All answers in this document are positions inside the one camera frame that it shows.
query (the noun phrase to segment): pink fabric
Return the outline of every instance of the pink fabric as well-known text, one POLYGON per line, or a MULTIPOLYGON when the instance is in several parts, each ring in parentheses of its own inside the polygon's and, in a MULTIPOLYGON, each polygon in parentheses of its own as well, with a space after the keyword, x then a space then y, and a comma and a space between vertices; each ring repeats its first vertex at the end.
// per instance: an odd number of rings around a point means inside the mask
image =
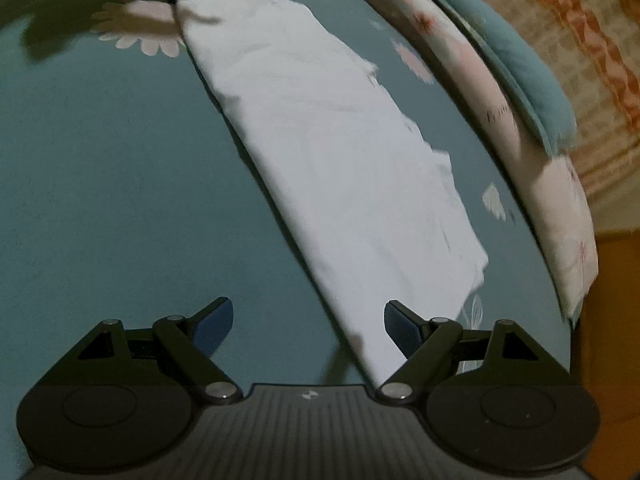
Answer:
POLYGON ((572 317, 598 273, 591 213, 567 156, 549 159, 514 115, 508 99, 481 57, 431 0, 372 0, 384 14, 408 20, 415 47, 434 55, 449 74, 483 133, 494 145, 529 213, 562 312, 572 317))

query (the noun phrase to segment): folded white fabric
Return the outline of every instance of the folded white fabric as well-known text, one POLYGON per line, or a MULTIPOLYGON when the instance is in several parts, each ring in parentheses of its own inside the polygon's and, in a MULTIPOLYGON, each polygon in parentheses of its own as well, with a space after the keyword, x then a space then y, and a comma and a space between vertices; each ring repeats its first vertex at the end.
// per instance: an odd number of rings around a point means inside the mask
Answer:
POLYGON ((178 0, 196 64, 376 384, 404 362, 383 309, 458 316, 488 258, 449 157, 376 67, 289 0, 178 0))

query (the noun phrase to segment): silver screw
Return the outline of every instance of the silver screw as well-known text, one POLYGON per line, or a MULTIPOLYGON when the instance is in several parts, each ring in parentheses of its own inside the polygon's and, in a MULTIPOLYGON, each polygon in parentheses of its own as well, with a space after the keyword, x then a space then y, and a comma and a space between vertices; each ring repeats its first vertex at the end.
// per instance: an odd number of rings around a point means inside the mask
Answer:
POLYGON ((234 384, 227 383, 226 381, 207 384, 204 388, 205 393, 209 397, 213 397, 215 399, 228 399, 235 394, 237 390, 238 389, 234 384))
POLYGON ((389 399, 406 399, 414 392, 411 386, 404 383, 387 383, 380 388, 380 391, 389 399))

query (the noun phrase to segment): ribbed gray panel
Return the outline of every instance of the ribbed gray panel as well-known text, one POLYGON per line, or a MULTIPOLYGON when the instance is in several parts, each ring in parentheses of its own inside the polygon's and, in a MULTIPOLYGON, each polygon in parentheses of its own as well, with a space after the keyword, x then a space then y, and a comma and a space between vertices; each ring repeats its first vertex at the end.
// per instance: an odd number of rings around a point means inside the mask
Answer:
MULTIPOLYGON (((207 408, 172 452, 127 472, 82 476, 39 467, 24 480, 497 480, 440 450, 416 416, 362 386, 256 386, 207 408)), ((585 480, 579 470, 549 480, 585 480)))

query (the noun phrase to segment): bed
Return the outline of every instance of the bed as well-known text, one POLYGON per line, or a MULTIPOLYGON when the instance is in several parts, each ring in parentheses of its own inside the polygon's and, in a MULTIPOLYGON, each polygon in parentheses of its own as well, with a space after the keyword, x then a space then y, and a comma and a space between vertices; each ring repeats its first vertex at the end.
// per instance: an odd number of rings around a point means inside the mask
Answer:
MULTIPOLYGON (((365 1, 294 1, 375 63, 425 140, 449 152, 489 256, 460 322, 514 319, 568 368, 571 327, 536 237, 465 115, 365 1)), ((165 4, 136 19, 122 4, 0 0, 3 478, 30 464, 14 425, 21 397, 101 319, 144 327, 227 296, 235 326, 214 359, 245 390, 365 380, 177 29, 145 20, 165 4)))

